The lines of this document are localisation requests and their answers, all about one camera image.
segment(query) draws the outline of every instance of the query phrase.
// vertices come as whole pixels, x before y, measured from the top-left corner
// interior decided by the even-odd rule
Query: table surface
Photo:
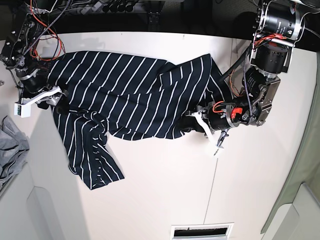
[[[174,64],[210,53],[222,73],[248,45],[224,37],[156,32],[60,37],[67,52],[116,52]],[[51,56],[55,46],[52,39],[41,41],[38,53]],[[205,153],[208,140],[197,132],[175,140],[126,141],[111,136],[108,147],[126,179],[93,191],[69,172],[50,111],[34,105],[30,118],[12,118],[30,137],[28,164],[34,184],[50,192],[67,240],[168,240],[171,225],[204,223],[235,223],[231,238],[258,240],[299,148],[316,72],[316,54],[295,49],[289,73],[279,76],[281,84],[266,123],[231,129],[218,160]],[[2,118],[12,115],[18,94],[3,66],[0,73],[5,81],[0,87]]]

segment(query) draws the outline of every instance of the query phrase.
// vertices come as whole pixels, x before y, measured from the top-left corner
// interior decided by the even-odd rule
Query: black and white striped shirt
[[[48,80],[68,86],[69,113],[52,110],[69,168],[92,190],[123,179],[106,150],[107,133],[124,139],[176,139],[187,110],[232,98],[209,54],[180,65],[126,54],[80,51],[51,64]]]

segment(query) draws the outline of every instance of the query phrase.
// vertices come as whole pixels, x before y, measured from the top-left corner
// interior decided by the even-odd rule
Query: gray cloth
[[[28,150],[25,134],[6,116],[0,125],[0,191],[10,178],[21,172]]]

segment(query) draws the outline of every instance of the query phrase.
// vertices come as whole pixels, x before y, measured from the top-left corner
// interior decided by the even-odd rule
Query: striped fabric
[[[68,86],[69,113],[52,109],[69,169],[92,190],[123,179],[106,150],[107,133],[124,139],[176,139],[187,110],[232,98],[209,54],[180,65],[109,52],[68,53],[51,64],[48,80]]]

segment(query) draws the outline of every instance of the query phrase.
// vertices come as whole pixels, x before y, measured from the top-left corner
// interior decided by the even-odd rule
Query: garment
[[[209,54],[180,65],[126,54],[80,51],[52,63],[48,80],[68,87],[69,113],[52,109],[69,168],[90,189],[124,176],[106,150],[107,132],[124,140],[184,135],[187,110],[232,98]]]
[[[0,190],[10,178],[21,172],[28,150],[26,136],[6,116],[0,125]]]

